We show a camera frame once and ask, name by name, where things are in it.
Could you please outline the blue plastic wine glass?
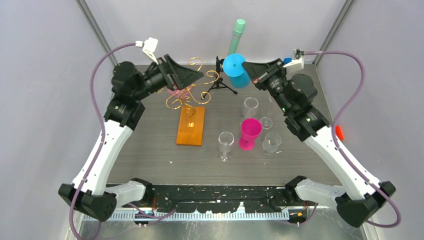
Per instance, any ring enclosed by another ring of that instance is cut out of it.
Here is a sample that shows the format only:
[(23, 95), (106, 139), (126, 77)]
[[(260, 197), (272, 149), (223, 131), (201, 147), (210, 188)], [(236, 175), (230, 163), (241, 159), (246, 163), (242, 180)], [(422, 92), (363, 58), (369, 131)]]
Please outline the blue plastic wine glass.
[(228, 76), (230, 84), (237, 89), (247, 87), (251, 80), (243, 68), (245, 58), (238, 53), (229, 54), (223, 61), (223, 71)]

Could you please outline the clear flute glass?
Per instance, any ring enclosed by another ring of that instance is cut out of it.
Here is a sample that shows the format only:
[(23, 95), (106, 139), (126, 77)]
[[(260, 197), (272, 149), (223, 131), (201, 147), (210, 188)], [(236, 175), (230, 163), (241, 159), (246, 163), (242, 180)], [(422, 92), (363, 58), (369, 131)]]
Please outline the clear flute glass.
[(242, 125), (243, 121), (256, 116), (259, 108), (259, 101), (255, 97), (247, 97), (241, 109), (243, 117), (240, 119), (239, 124)]

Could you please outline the clear wine glass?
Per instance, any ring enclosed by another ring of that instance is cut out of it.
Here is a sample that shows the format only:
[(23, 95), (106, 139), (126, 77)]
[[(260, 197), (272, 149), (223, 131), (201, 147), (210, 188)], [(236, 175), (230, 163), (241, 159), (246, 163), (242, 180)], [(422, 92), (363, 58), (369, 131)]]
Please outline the clear wine glass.
[(268, 130), (273, 126), (274, 106), (275, 100), (272, 96), (270, 96), (262, 112), (262, 117), (259, 120), (262, 129), (264, 130)]

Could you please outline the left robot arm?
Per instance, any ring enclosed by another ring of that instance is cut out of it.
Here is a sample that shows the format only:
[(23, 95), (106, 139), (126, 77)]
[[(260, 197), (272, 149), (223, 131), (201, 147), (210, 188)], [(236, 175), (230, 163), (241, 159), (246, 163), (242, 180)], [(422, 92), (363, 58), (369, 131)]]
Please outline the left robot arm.
[(183, 90), (203, 76), (201, 71), (182, 66), (169, 55), (158, 58), (143, 72), (129, 61), (114, 67), (111, 80), (114, 96), (100, 117), (101, 132), (96, 144), (72, 183), (62, 184), (58, 190), (72, 210), (105, 222), (116, 208), (134, 202), (148, 207), (153, 202), (150, 182), (133, 178), (109, 187), (109, 174), (145, 111), (143, 99), (162, 88)]

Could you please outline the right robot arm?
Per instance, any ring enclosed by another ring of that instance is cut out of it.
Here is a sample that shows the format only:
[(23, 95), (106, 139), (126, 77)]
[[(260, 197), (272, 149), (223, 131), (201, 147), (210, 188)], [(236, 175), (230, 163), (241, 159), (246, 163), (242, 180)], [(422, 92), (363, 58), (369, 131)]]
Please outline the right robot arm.
[(287, 78), (281, 59), (267, 63), (244, 62), (253, 85), (269, 92), (284, 115), (288, 130), (311, 148), (340, 181), (339, 186), (317, 183), (297, 176), (285, 185), (285, 198), (291, 205), (314, 202), (337, 211), (352, 227), (360, 227), (395, 193), (389, 181), (380, 181), (369, 173), (333, 136), (325, 116), (312, 102), (318, 91), (308, 75), (296, 73)]

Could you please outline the magenta plastic wine glass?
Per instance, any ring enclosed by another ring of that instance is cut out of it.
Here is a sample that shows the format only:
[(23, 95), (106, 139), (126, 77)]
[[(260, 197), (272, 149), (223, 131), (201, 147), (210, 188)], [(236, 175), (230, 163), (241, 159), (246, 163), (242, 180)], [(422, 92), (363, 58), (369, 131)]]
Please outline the magenta plastic wine glass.
[(251, 151), (255, 147), (255, 141), (262, 132), (262, 124), (255, 118), (245, 119), (240, 127), (239, 147), (243, 151)]

